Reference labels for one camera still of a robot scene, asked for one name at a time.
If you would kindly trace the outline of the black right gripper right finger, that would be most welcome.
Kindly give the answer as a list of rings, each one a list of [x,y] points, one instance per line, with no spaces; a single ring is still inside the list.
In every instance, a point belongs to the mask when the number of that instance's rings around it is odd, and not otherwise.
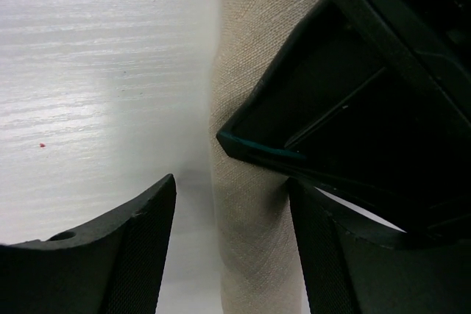
[[[288,179],[311,313],[469,313],[470,242],[408,235]]]

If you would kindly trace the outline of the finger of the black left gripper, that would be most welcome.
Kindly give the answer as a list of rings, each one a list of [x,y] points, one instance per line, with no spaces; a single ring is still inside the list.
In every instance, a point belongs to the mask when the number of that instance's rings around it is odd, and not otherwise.
[[[228,156],[273,170],[427,237],[470,235],[470,125],[376,118],[354,95],[385,67],[348,17],[320,0],[298,23],[216,138]]]

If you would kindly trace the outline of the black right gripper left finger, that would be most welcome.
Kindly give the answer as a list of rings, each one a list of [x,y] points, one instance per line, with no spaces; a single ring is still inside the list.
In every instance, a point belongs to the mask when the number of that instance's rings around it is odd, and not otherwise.
[[[168,174],[48,240],[1,246],[1,312],[154,313],[176,196]]]

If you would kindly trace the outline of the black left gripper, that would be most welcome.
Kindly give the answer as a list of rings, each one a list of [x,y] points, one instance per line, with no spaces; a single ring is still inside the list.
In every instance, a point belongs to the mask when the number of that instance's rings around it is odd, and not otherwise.
[[[470,0],[347,0],[385,67],[353,103],[409,126],[470,125]]]

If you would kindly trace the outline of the beige cloth napkin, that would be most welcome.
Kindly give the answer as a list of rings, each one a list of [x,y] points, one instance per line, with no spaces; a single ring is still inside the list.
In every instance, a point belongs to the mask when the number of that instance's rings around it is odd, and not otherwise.
[[[221,0],[211,80],[215,135],[248,97],[295,25],[318,0]],[[225,313],[300,313],[303,279],[284,178],[211,144]]]

